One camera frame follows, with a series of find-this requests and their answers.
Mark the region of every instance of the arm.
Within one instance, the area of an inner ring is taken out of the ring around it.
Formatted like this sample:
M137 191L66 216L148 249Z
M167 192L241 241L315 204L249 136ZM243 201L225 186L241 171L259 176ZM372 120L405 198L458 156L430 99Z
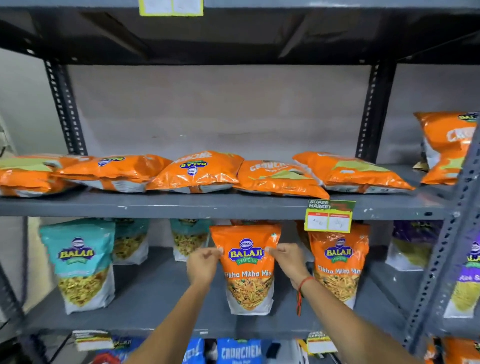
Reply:
M125 364L180 364L215 275L220 251L197 249L187 260L190 287L154 332Z
M279 244L267 251L273 255L292 285L310 276L297 244ZM308 300L325 332L348 364L420 364L390 335L357 316L333 293L314 279L305 282L301 293Z

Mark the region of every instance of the left hand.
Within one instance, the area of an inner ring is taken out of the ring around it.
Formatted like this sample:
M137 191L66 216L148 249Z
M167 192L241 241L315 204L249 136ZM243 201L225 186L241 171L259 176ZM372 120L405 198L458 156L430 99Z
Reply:
M222 252L216 248L199 248L188 256L187 275L191 285L209 287Z

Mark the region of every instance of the hand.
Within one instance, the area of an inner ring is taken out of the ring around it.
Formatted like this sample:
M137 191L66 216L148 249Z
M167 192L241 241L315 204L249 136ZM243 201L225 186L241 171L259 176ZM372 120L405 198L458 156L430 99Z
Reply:
M216 248L199 248L188 256L187 275L191 285L208 288L215 276L222 252Z
M293 288L297 289L299 284L310 276L305 266L303 252L298 244L280 243L276 249L267 247L265 250L275 258L280 268L290 278Z

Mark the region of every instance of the red thread bracelet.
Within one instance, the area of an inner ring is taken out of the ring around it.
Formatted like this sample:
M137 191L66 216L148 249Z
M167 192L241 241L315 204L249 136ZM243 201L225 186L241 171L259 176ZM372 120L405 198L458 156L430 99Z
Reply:
M303 284L308 281L308 280L311 280L311 279L315 279L315 277L313 276L308 276L307 278L305 278L302 282L300 282L299 284L299 287L297 288L297 316L300 316L301 315L301 287L303 286Z

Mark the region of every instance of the forearm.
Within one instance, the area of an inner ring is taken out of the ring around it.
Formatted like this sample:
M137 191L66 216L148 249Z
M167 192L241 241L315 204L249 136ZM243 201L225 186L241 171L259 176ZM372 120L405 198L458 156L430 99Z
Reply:
M190 286L126 364L180 364L207 292L208 287Z
M303 284L301 291L346 363L420 363L388 334L357 316L319 282L311 279Z

